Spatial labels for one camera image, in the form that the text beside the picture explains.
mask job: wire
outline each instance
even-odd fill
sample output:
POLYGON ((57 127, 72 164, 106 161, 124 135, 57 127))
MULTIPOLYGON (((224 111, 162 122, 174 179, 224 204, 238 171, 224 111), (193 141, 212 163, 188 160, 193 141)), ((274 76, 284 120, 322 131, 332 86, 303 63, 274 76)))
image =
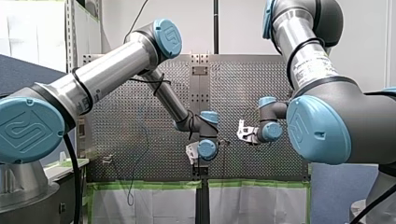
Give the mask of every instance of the wire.
POLYGON ((307 46, 309 44, 314 44, 314 43, 317 44, 317 42, 319 42, 319 44, 324 48, 325 42, 324 42, 323 39, 321 39, 319 37, 312 37, 312 38, 309 38, 309 39, 305 40, 304 42, 301 42, 299 45, 297 45, 297 47, 290 54, 289 59, 288 59, 288 65, 287 65, 287 68, 286 68, 286 73, 288 75, 289 84, 290 84, 290 86, 293 89, 294 89, 294 86, 293 86, 293 82, 291 81, 291 72, 290 72, 290 70, 291 70, 291 63, 293 62, 294 57, 297 55, 297 53, 298 53, 298 51, 300 49, 303 49, 305 46, 307 46))
POLYGON ((137 78, 130 78, 129 80, 131 81, 136 81, 136 82, 142 82, 142 83, 159 83, 159 85, 155 88, 153 95, 157 95, 157 91, 160 89, 161 85, 165 82, 168 83, 169 85, 172 85, 172 82, 169 80, 163 80, 165 78, 165 73, 163 73, 160 77, 160 80, 158 81, 146 81, 146 80, 141 80, 137 78))
POLYGON ((127 38, 128 35, 132 32, 132 30, 134 29, 134 26, 136 25, 136 22, 137 22, 137 20, 139 19, 140 14, 142 14, 143 8, 145 8, 146 3, 147 3, 148 1, 149 1, 149 0, 146 0, 145 3, 143 3, 142 7, 140 8, 140 11, 139 11, 139 13, 138 13, 137 16, 136 16, 136 19, 134 19, 134 23, 132 24, 131 29, 129 30, 129 32, 128 32, 128 33, 126 34, 126 36, 124 37, 124 42, 123 42, 124 44, 126 43, 126 38, 127 38))
POLYGON ((366 216, 377 205, 384 202, 394 192, 396 192, 396 185, 393 185, 393 187, 388 189, 385 193, 383 193, 381 196, 379 196, 377 199, 375 199, 375 201, 373 201, 366 208, 364 208, 363 211, 361 211, 355 218, 353 218, 353 220, 350 222, 350 224, 358 224, 364 216, 366 216))
POLYGON ((3 98, 8 97, 10 94, 12 94, 12 93, 3 93, 3 94, 0 94, 0 99, 3 99, 3 98))
POLYGON ((64 143, 66 144, 67 151, 69 152, 70 160, 72 161, 73 173, 75 175, 75 215, 74 223, 79 223, 79 215, 81 211, 81 179, 78 169, 78 160, 73 148, 72 142, 70 141, 69 134, 64 135, 64 143))
MULTIPOLYGON (((145 104, 144 106, 146 106, 146 103, 148 101, 149 98, 149 93, 147 94, 146 100, 145 100, 145 104)), ((128 194, 127 194, 127 203, 129 206, 133 206, 134 205, 134 195, 132 194, 132 186, 134 185, 134 172, 136 170, 137 165, 142 161, 142 159, 146 156, 146 154, 149 152, 149 129, 147 128, 145 121, 144 121, 144 115, 142 115, 141 117, 141 127, 144 129, 145 131, 145 136, 146 136, 146 150, 139 156, 139 158, 137 158, 137 160, 134 163, 134 168, 132 170, 132 179, 131 179, 131 184, 128 188, 128 194)))
POLYGON ((93 108, 93 98, 92 98, 92 95, 91 95, 90 91, 88 90, 88 88, 84 85, 84 83, 81 80, 79 80, 79 77, 76 75, 77 70, 78 70, 77 67, 73 68, 71 71, 71 74, 73 75, 74 79, 79 84, 79 86, 85 91, 85 94, 87 94, 87 99, 88 99, 88 109, 84 113, 81 114, 81 116, 82 116, 82 115, 86 115, 91 112, 91 110, 93 108))

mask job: metal frame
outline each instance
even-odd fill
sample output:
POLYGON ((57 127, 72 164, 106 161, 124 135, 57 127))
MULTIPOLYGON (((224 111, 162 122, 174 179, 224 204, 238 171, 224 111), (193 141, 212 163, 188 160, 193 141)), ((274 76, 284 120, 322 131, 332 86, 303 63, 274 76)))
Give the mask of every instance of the metal frame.
POLYGON ((75 0, 66 0, 66 55, 67 72, 77 67, 77 40, 75 25, 75 0))
MULTIPOLYGON (((100 57, 101 55, 84 55, 84 63, 89 63, 92 60, 100 57)), ((269 63, 270 66, 273 66, 274 68, 271 67, 271 69, 275 69, 278 73, 282 73, 281 75, 283 75, 283 72, 279 72, 280 68, 284 67, 284 64, 282 63, 282 60, 277 57, 277 56, 261 56, 261 55, 206 55, 206 54, 192 54, 192 55, 180 55, 179 57, 177 57, 175 60, 175 62, 185 62, 188 63, 190 65, 190 87, 189 87, 189 106, 188 108, 194 112, 194 113, 199 113, 202 110, 207 110, 209 108, 213 109, 214 107, 216 107, 216 104, 214 104, 215 102, 213 102, 213 92, 215 92, 214 90, 211 90, 211 86, 213 86, 213 83, 211 83, 211 81, 213 81, 213 78, 216 78, 216 73, 218 71, 221 70, 222 67, 222 63, 227 64, 229 62, 233 62, 233 63, 238 63, 238 64, 260 64, 262 62, 265 63, 269 63)), ((283 98, 280 100, 287 100, 288 99, 288 92, 286 90, 286 88, 288 87, 287 81, 285 81, 285 83, 283 84, 283 82, 281 80, 276 80, 276 82, 280 82, 282 83, 282 85, 279 86, 280 91, 284 92, 284 96, 282 96, 283 98)), ((251 107, 254 108, 257 104, 257 100, 259 99, 259 97, 261 97, 261 94, 265 94, 265 92, 260 93, 259 95, 255 95, 254 97, 252 97, 252 99, 249 99, 249 103, 246 104, 246 102, 241 102, 244 103, 246 107, 251 107)), ((79 125, 78 125, 78 129, 79 128, 84 128, 84 130, 78 130, 78 152, 79 154, 83 157, 85 155, 89 155, 90 153, 94 152, 94 142, 92 140, 92 124, 90 122, 92 122, 92 116, 93 114, 88 115, 86 118, 81 119, 79 121, 79 125)), ((197 141, 198 136, 194 135, 193 138, 191 139, 192 142, 197 141)), ((287 137, 283 137, 278 143, 275 143, 275 145, 277 146, 277 150, 286 150, 285 148, 279 148, 281 146, 285 146, 283 144, 288 144, 288 151, 287 153, 281 153, 278 155, 278 157, 288 157, 290 155, 290 153, 294 153, 294 151, 292 150, 290 144, 288 143, 289 140, 287 139, 287 137)), ((262 147, 264 148, 262 151, 264 152, 260 152, 258 153, 259 157, 256 159, 253 159, 253 162, 257 162, 257 163, 261 163, 262 161, 260 161, 260 156, 267 156, 269 155, 268 153, 265 153, 265 146, 262 147)), ((248 151, 248 153, 250 154, 254 154, 256 153, 253 150, 248 151)), ((221 157, 222 159, 219 160, 219 158, 217 158, 216 160, 214 160, 214 162, 212 162, 212 164, 210 165, 211 168, 207 169, 208 164, 205 164, 204 162, 200 163, 200 168, 201 169, 197 169, 198 167, 195 166, 195 168, 193 169, 193 173, 190 177, 190 179, 195 178, 195 179, 208 179, 208 178, 230 178, 223 175, 219 175, 219 172, 216 174, 211 172, 211 169, 215 169, 216 167, 219 167, 222 165, 221 160, 225 159, 226 157, 226 152, 220 152, 219 153, 219 157, 221 157)), ((283 180, 283 181, 309 181, 309 175, 308 175, 308 164, 307 162, 303 161, 302 159, 300 159, 298 156, 295 156, 295 162, 297 162, 296 164, 301 164, 302 167, 300 168, 301 171, 303 172, 303 175, 297 176, 297 175, 267 175, 265 177, 265 179, 274 179, 274 180, 283 180)), ((285 166, 278 166, 279 169, 285 169, 285 166)), ((262 179, 262 175, 250 175, 250 176, 243 176, 243 175, 234 175, 232 178, 255 178, 255 179, 262 179)), ((161 178, 161 179, 151 179, 151 180, 159 180, 159 181, 166 181, 166 180, 175 180, 175 179, 168 179, 168 178, 161 178)))
MULTIPOLYGON (((83 62, 84 63, 90 63, 91 61, 97 59, 98 57, 101 57, 99 54, 95 55, 84 55, 83 56, 83 62)), ((209 110, 209 109, 214 109, 214 107, 218 106, 216 100, 216 87, 211 90, 213 82, 217 80, 217 75, 221 73, 222 70, 222 65, 227 64, 227 63, 237 63, 237 64, 244 64, 246 66, 251 66, 254 64, 258 64, 262 66, 262 63, 268 63, 269 66, 271 67, 270 69, 274 69, 275 72, 281 73, 281 75, 284 75, 283 71, 280 68, 283 68, 285 65, 282 63, 282 60, 277 57, 277 56, 253 56, 253 55, 207 55, 207 54, 192 54, 192 55, 180 55, 177 57, 174 62, 184 62, 188 63, 189 65, 189 79, 190 79, 190 87, 189 87, 189 92, 188 92, 188 102, 189 102, 189 109, 194 112, 194 113, 199 113, 200 111, 203 110, 209 110)), ((224 85, 230 84, 227 83, 229 80, 224 80, 224 85)), ((286 80, 286 76, 282 77, 277 77, 276 82, 282 83, 282 85, 279 86, 281 89, 281 92, 284 92, 284 98, 280 100, 287 100, 288 99, 288 94, 289 92, 285 90, 288 87, 288 82, 286 80)), ((255 100, 258 99, 249 99, 249 101, 254 102, 253 105, 256 106, 257 102, 255 100)), ((81 119, 78 121, 78 152, 80 155, 90 155, 91 152, 94 152, 94 142, 93 142, 93 133, 92 133, 92 116, 94 116, 94 113, 89 114, 85 118, 81 119)), ((192 136, 191 142, 195 142, 199 139, 199 135, 196 133, 192 136)), ((285 146, 287 144, 285 141, 286 137, 283 138, 282 141, 279 142, 280 146, 285 146)), ((227 149, 222 150, 219 153, 219 157, 226 158, 226 151, 227 149)), ((112 166, 114 164, 113 161, 113 156, 112 155, 105 155, 102 158, 102 165, 107 164, 106 170, 107 169, 115 169, 116 166, 112 166)), ((227 176, 216 176, 216 175, 211 175, 209 172, 211 172, 211 167, 213 165, 219 166, 221 164, 221 161, 219 159, 214 160, 212 163, 207 163, 200 161, 198 164, 194 164, 192 166, 192 173, 191 176, 188 178, 179 178, 178 180, 200 180, 202 185, 199 189, 196 190, 196 196, 195 196, 195 214, 196 214, 196 219, 195 223, 196 224, 208 224, 210 223, 210 208, 209 208, 209 186, 208 186, 208 179, 209 178, 228 178, 227 176)), ((265 179, 274 179, 274 180, 284 180, 284 181, 309 181, 309 175, 308 175, 308 165, 307 162, 303 161, 301 162, 301 169, 302 172, 304 173, 304 176, 279 176, 279 175, 274 175, 274 176, 266 176, 265 179)), ((257 179, 262 179, 262 176, 233 176, 233 178, 257 178, 257 179)), ((161 178, 160 181, 174 181, 175 179, 168 179, 166 177, 161 178)), ((111 179, 103 179, 101 181, 111 181, 111 179)))

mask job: blue joint cover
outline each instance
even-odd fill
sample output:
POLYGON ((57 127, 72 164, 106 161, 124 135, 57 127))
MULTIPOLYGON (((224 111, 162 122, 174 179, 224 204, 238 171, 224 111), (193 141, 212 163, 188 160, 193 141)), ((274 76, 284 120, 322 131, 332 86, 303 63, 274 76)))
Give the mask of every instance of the blue joint cover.
POLYGON ((208 139, 202 140, 198 145, 198 155, 206 161, 213 160, 217 150, 216 144, 208 139))
POLYGON ((305 159, 331 165, 349 159, 351 140, 347 126, 326 102, 308 95, 292 100, 287 123, 291 144, 305 159))
POLYGON ((276 98, 273 96, 266 96, 266 97, 262 97, 259 100, 259 108, 262 108, 263 106, 272 104, 276 102, 276 98))
POLYGON ((214 124, 219 123, 219 114, 215 111, 202 111, 201 112, 201 119, 209 121, 214 124))
POLYGON ((267 142, 275 142, 282 136, 283 129, 277 122, 269 122, 262 128, 262 138, 267 142))
POLYGON ((180 31, 166 19, 154 21, 153 26, 155 40, 163 55, 169 59, 176 58, 182 47, 180 31))
POLYGON ((272 35, 272 12, 273 8, 271 6, 276 3, 276 0, 267 0, 267 6, 264 12, 264 19, 262 23, 262 38, 270 39, 272 35))
POLYGON ((0 100, 0 162, 38 161, 49 155, 63 136, 64 119, 51 104, 26 97, 0 100))
POLYGON ((396 87, 385 88, 384 91, 393 91, 393 92, 396 92, 396 87))

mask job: pegboard wall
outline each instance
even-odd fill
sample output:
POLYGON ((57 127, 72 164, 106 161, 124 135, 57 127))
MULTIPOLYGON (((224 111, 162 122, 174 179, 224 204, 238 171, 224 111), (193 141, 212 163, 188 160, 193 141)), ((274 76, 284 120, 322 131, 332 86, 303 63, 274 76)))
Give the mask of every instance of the pegboard wall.
MULTIPOLYGON (((292 149, 286 134, 272 145, 258 147, 236 137, 240 119, 246 125, 258 124, 261 97, 288 100, 289 82, 282 59, 210 55, 198 66, 194 57, 180 55, 160 68, 184 106, 219 112, 219 136, 230 144, 220 147, 209 165, 209 178, 308 180, 307 163, 292 149), (197 96, 205 99, 196 102, 197 96)), ((97 104, 85 123, 91 138, 86 146, 92 160, 88 181, 192 179, 185 154, 188 134, 173 128, 171 117, 147 84, 128 81, 97 104)))

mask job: gray robot arm segment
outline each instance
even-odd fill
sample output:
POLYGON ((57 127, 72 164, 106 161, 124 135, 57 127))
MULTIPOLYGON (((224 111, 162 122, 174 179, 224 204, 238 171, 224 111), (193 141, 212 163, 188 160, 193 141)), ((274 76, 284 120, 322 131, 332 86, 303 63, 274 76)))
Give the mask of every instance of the gray robot arm segment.
POLYGON ((365 95, 353 80, 339 76, 325 48, 338 43, 341 8, 333 0, 316 1, 321 3, 322 16, 333 17, 316 22, 314 2, 279 0, 272 8, 273 39, 290 64, 295 89, 287 112, 290 141, 310 161, 392 163, 396 161, 395 99, 365 95))
POLYGON ((163 73, 159 68, 141 77, 148 82, 155 96, 172 117, 175 128, 181 132, 199 133, 198 153, 204 160, 214 159, 218 150, 218 114, 213 111, 203 111, 201 116, 197 116, 187 110, 170 84, 163 82, 163 73))

